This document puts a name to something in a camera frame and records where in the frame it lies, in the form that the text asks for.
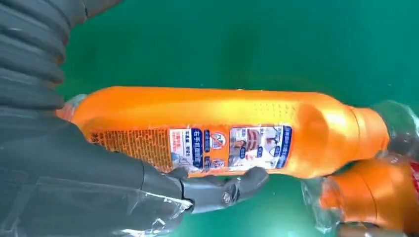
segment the green table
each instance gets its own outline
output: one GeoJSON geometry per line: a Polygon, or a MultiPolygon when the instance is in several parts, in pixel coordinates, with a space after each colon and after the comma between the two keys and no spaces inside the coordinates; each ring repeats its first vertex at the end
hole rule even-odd
{"type": "MultiPolygon", "coordinates": [[[[417,0],[126,0],[73,30],[66,99],[112,85],[319,91],[419,108],[417,0]]],[[[299,181],[187,216],[171,237],[310,237],[299,181]]]]}

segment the bottle cap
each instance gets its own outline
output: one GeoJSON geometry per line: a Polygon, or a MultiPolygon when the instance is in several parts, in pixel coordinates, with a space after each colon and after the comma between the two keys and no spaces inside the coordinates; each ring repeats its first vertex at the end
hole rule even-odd
{"type": "Polygon", "coordinates": [[[384,151],[389,143],[387,126],[372,109],[351,107],[359,127],[358,158],[373,158],[377,151],[384,151]]]}

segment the gray robotic arm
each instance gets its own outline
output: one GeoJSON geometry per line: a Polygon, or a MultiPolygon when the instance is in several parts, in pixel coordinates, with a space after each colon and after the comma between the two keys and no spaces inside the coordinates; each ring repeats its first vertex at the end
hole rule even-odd
{"type": "Polygon", "coordinates": [[[188,179],[88,143],[55,116],[72,27],[121,0],[0,0],[0,236],[160,235],[267,181],[188,179]]]}

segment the cleaning product bottle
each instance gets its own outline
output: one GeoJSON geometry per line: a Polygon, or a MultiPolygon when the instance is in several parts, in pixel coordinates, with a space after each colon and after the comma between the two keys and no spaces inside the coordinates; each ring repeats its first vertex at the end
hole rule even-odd
{"type": "Polygon", "coordinates": [[[317,184],[303,181],[302,189],[322,232],[339,222],[419,232],[419,163],[406,156],[362,160],[317,184]]]}
{"type": "Polygon", "coordinates": [[[109,87],[60,114],[95,144],[190,176],[261,166],[317,177],[373,158],[389,142],[378,112],[314,92],[109,87]]]}

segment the product label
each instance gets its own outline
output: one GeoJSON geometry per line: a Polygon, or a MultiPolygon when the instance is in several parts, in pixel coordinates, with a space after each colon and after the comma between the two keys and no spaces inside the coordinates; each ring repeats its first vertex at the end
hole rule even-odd
{"type": "Polygon", "coordinates": [[[283,168],[293,130],[287,125],[197,126],[133,131],[92,131],[90,142],[143,159],[168,172],[246,171],[283,168]]]}
{"type": "Polygon", "coordinates": [[[412,168],[412,181],[413,186],[415,187],[416,193],[418,195],[419,203],[419,163],[415,161],[410,161],[410,167],[412,168]]]}
{"type": "Polygon", "coordinates": [[[112,152],[145,160],[162,172],[173,170],[167,129],[92,131],[88,140],[112,152]]]}

